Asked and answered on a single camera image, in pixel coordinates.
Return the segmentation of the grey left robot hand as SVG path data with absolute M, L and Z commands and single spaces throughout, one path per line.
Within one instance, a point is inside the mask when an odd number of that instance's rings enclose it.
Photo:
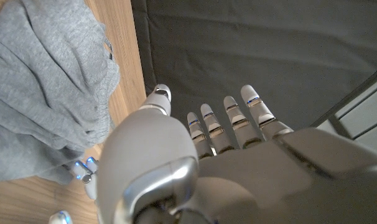
M 159 84 L 111 133 L 98 167 L 101 223 L 377 223 L 377 152 L 292 130 L 250 85 L 251 118 L 227 96 L 234 147 L 212 109 L 170 114 Z

